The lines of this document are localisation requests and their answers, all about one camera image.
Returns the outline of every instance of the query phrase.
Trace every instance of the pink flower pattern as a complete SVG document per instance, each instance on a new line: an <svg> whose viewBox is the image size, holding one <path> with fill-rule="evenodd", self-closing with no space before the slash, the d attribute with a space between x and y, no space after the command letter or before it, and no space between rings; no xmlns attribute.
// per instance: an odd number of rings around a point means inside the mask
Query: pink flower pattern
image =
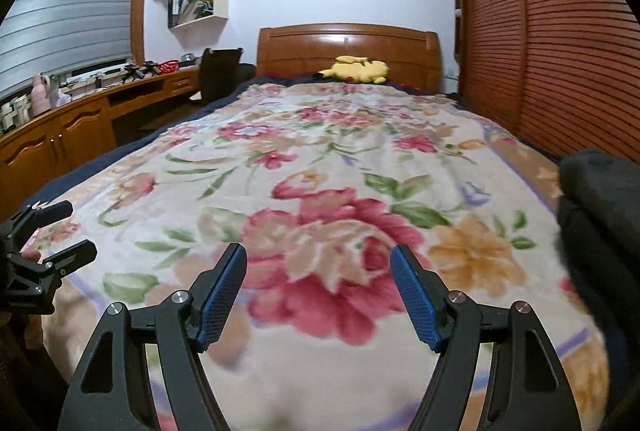
<svg viewBox="0 0 640 431"><path fill-rule="evenodd" d="M422 153L437 153L438 150L431 140L421 135L413 137L404 137L394 141L394 146L398 150L411 151L418 150Z"/></svg>
<svg viewBox="0 0 640 431"><path fill-rule="evenodd" d="M175 148L176 146L179 146L183 142L188 142L190 140L191 139L188 137L182 137L182 138L177 138L175 140L170 140L169 142L167 142L167 149Z"/></svg>
<svg viewBox="0 0 640 431"><path fill-rule="evenodd" d="M258 290L248 307L254 319L355 346L373 338L377 319L404 311L390 252L398 243L415 249L423 238L383 202L345 188L302 195L297 214L253 214L242 242L244 287Z"/></svg>
<svg viewBox="0 0 640 431"><path fill-rule="evenodd" d="M79 223L75 223L71 220L63 220L51 227L49 232L49 240L51 243L60 243L69 239L73 234L78 232L80 228Z"/></svg>
<svg viewBox="0 0 640 431"><path fill-rule="evenodd" d="M284 162L293 162L298 158L298 155L285 155L284 153L280 153L279 151L270 151L269 153L265 153L258 160L255 161L256 164L261 164L265 166L267 169L279 169L282 167Z"/></svg>
<svg viewBox="0 0 640 431"><path fill-rule="evenodd" d="M282 132L282 128L263 124L244 124L244 122L232 122L218 130L220 137L226 140L259 139L274 137Z"/></svg>
<svg viewBox="0 0 640 431"><path fill-rule="evenodd" d="M310 122L324 122L328 116L329 112L324 112L315 106L300 111L300 118Z"/></svg>
<svg viewBox="0 0 640 431"><path fill-rule="evenodd" d="M380 118L370 114L344 114L342 112L331 112L328 120L341 128L366 128L372 124L380 124Z"/></svg>
<svg viewBox="0 0 640 431"><path fill-rule="evenodd" d="M197 132L197 128L194 126L176 126L175 128L171 128L169 133L171 135L189 135Z"/></svg>
<svg viewBox="0 0 640 431"><path fill-rule="evenodd" d="M509 144L510 146L516 146L517 142L513 137L500 137L498 139L500 142L503 142L505 144Z"/></svg>
<svg viewBox="0 0 640 431"><path fill-rule="evenodd" d="M120 182L116 186L116 202L113 204L113 209L118 210L130 206L142 197L151 194L156 184L156 175L154 173L139 173Z"/></svg>
<svg viewBox="0 0 640 431"><path fill-rule="evenodd" d="M276 184L271 191L271 197L278 200L300 198L318 189L318 186L329 178L324 173L313 170L304 170L288 176L282 182Z"/></svg>

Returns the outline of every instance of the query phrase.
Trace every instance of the yellow stuffed toy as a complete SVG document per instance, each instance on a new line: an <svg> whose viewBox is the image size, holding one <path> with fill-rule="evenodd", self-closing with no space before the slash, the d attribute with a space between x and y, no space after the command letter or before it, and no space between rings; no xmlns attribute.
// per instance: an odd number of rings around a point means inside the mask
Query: yellow stuffed toy
<svg viewBox="0 0 640 431"><path fill-rule="evenodd" d="M382 61L370 61L367 57L340 56L330 70L319 72L323 77L337 77L353 83L386 83L389 67Z"/></svg>

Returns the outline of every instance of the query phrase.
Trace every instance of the pink vase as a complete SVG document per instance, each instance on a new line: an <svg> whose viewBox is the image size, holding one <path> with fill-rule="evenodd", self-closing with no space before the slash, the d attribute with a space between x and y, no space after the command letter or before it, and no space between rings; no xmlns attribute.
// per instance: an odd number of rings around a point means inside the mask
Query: pink vase
<svg viewBox="0 0 640 431"><path fill-rule="evenodd" d="M44 74L33 76L33 90L31 90L31 115L39 116L51 109L49 94L51 91L51 80Z"/></svg>

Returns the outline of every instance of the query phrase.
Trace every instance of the wooden cabinet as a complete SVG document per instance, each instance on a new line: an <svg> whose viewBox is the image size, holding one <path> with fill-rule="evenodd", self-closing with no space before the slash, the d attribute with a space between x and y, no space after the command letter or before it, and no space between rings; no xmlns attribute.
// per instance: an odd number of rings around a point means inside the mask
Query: wooden cabinet
<svg viewBox="0 0 640 431"><path fill-rule="evenodd" d="M56 138L66 172L116 148L106 98L62 114L58 122Z"/></svg>
<svg viewBox="0 0 640 431"><path fill-rule="evenodd" d="M106 98L36 121L0 148L0 220L54 178L115 147Z"/></svg>
<svg viewBox="0 0 640 431"><path fill-rule="evenodd" d="M198 90L190 68L60 106L0 138L0 222L51 180L116 148L111 119Z"/></svg>
<svg viewBox="0 0 640 431"><path fill-rule="evenodd" d="M0 220L65 170L58 119L43 122L0 148Z"/></svg>

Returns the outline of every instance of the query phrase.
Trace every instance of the black chair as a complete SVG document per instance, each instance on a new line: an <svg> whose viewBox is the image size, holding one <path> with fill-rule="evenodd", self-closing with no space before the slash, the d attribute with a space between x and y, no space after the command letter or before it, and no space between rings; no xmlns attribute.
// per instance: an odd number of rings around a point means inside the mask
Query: black chair
<svg viewBox="0 0 640 431"><path fill-rule="evenodd" d="M200 92L202 93L201 106L206 106L215 100L231 95L238 84L252 79L255 75L255 67L240 65L242 52L244 51L241 48L235 50L205 49L198 73Z"/></svg>

